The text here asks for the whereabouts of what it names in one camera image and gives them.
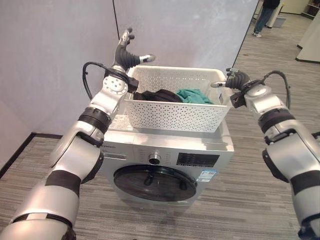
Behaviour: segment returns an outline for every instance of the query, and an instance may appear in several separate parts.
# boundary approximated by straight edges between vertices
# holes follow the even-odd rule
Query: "floor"
[[[292,110],[311,132],[319,131],[320,66],[295,61],[296,45],[310,24],[299,15],[286,14],[283,28],[265,28],[262,38],[250,35],[235,66],[253,79],[278,69],[291,85]],[[282,80],[267,82],[284,97]],[[261,151],[263,134],[245,108],[232,109],[226,118],[235,155],[209,188],[190,208],[144,209],[119,201],[100,174],[81,186],[75,224],[78,240],[287,240],[298,239],[298,222],[288,184],[275,179]],[[0,179],[0,231],[8,224],[28,191],[48,171],[56,139],[35,137]]]

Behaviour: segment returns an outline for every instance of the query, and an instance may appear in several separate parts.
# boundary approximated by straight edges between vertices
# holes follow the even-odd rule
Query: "teal cloth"
[[[199,89],[180,89],[176,94],[184,103],[188,104],[213,104]]]

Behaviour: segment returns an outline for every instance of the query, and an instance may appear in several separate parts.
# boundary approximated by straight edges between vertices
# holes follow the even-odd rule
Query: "black cable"
[[[262,83],[265,82],[265,80],[272,74],[278,74],[280,77],[283,78],[283,81],[284,81],[284,85],[285,85],[285,90],[286,90],[286,106],[288,109],[290,109],[291,107],[291,92],[290,92],[290,86],[288,84],[288,81],[287,81],[287,77],[286,75],[282,72],[282,71],[279,71],[279,70],[273,70],[269,73],[267,73],[263,79],[261,80]]]
[[[90,88],[89,88],[88,83],[87,83],[87,75],[88,75],[87,67],[89,65],[95,65],[95,66],[98,66],[98,67],[103,68],[105,70],[108,70],[108,69],[102,63],[98,63],[98,62],[94,62],[94,61],[88,61],[83,65],[83,68],[82,68],[82,81],[83,81],[84,89],[85,89],[86,94],[88,95],[89,99],[92,100],[92,94],[91,94]]]
[[[129,82],[129,77],[125,73],[117,71],[112,68],[107,68],[105,65],[103,65],[102,63],[99,63],[99,62],[88,61],[82,67],[82,81],[83,81],[83,85],[84,85],[84,89],[86,91],[86,94],[88,95],[90,100],[92,100],[93,97],[92,97],[92,94],[91,94],[91,91],[90,91],[90,88],[89,88],[88,82],[87,82],[87,75],[88,75],[87,67],[89,65],[95,65],[95,66],[98,66],[98,67],[104,69],[105,70],[104,77],[106,77],[108,75],[112,75],[112,76],[115,76],[115,77],[125,81],[126,84],[128,84],[128,82]]]

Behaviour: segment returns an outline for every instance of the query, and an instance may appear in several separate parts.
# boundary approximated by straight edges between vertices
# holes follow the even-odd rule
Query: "person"
[[[259,19],[256,21],[252,35],[256,38],[261,38],[261,31],[264,25],[269,21],[272,13],[278,7],[280,0],[264,0],[262,12]]]

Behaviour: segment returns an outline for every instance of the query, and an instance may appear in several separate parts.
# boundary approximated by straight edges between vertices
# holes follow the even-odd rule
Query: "shoe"
[[[254,36],[256,38],[261,38],[262,37],[261,34],[255,33],[255,32],[252,33],[252,36]]]

